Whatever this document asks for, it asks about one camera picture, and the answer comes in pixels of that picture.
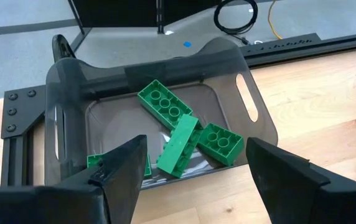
wooden surface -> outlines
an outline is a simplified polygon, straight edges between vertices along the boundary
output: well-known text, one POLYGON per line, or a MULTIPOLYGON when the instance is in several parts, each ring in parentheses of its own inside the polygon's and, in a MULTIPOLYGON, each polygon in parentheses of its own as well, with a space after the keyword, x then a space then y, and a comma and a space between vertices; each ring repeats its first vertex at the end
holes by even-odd
MULTIPOLYGON (((252 73, 278 130, 278 146, 356 180, 356 52, 252 73)), ((244 83, 238 80, 238 86, 244 83)), ((43 133, 35 133, 38 146, 43 133)), ((143 190, 133 218, 147 224, 269 222, 248 166, 143 190)))

green lego brick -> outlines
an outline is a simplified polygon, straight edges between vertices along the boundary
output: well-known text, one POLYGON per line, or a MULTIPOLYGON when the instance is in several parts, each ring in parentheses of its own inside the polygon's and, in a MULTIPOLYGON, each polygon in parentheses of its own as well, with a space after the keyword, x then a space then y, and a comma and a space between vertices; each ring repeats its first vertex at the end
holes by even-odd
POLYGON ((101 159, 101 157, 102 157, 102 154, 87 156, 87 168, 97 165, 99 160, 101 159))
POLYGON ((152 177, 152 168, 151 168, 151 160, 148 155, 148 158, 146 159, 144 178, 150 178, 150 177, 152 177))
POLYGON ((231 166, 245 144, 240 135, 210 123, 204 128, 197 146, 210 157, 231 166))
POLYGON ((199 120, 187 114, 182 115, 175 130, 171 131, 170 141, 164 145, 164 151, 157 160, 157 168, 181 177, 201 134, 199 120))
POLYGON ((168 129, 173 130, 183 114, 192 114, 184 102, 154 80, 138 93, 141 104, 168 129))

